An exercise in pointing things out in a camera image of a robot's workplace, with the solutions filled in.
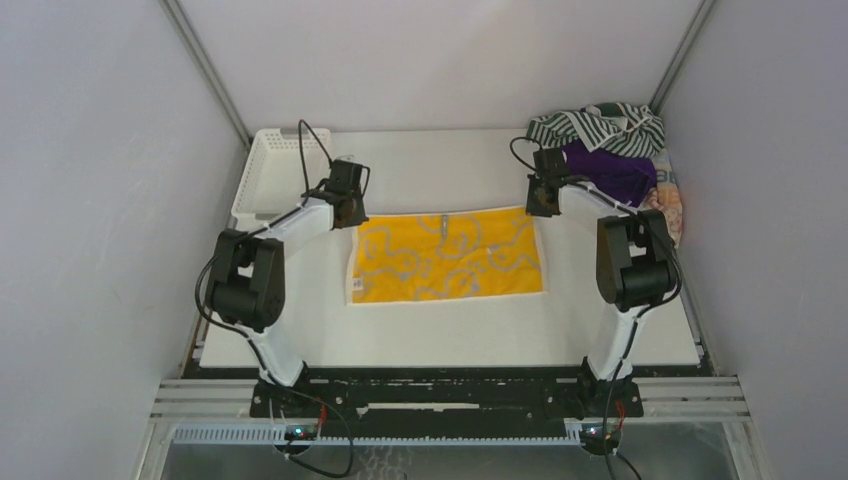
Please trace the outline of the yellow grey patterned towel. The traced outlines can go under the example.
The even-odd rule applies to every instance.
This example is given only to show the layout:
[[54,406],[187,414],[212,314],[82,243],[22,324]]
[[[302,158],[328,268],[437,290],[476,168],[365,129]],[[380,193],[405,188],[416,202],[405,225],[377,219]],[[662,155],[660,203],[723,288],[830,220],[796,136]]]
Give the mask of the yellow grey patterned towel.
[[546,263],[533,217],[521,206],[373,216],[352,235],[350,305],[535,295]]

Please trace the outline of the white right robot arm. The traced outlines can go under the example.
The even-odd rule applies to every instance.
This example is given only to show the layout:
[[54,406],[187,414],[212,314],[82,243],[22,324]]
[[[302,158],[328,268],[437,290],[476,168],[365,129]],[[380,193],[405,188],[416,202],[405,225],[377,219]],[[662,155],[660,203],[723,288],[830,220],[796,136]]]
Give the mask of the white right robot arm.
[[614,211],[596,223],[595,278],[607,303],[597,338],[585,359],[591,380],[578,402],[592,416],[605,415],[618,400],[612,384],[632,374],[631,354],[643,324],[682,289],[680,266],[658,210],[636,210],[602,193],[566,166],[564,152],[539,148],[528,175],[526,213],[551,218],[563,212],[561,190],[573,188]]

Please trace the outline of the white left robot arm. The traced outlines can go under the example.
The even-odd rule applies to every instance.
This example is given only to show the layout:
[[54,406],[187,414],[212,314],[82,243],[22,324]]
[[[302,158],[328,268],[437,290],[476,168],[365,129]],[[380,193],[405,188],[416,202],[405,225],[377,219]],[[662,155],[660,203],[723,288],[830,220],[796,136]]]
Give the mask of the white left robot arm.
[[307,363],[276,325],[286,302],[285,267],[313,239],[368,221],[364,197],[371,168],[350,157],[330,162],[329,176],[301,195],[287,213],[252,231],[223,230],[201,269],[194,301],[201,318],[243,338],[259,375],[277,385],[274,404],[290,417],[311,407],[311,388],[299,377]]

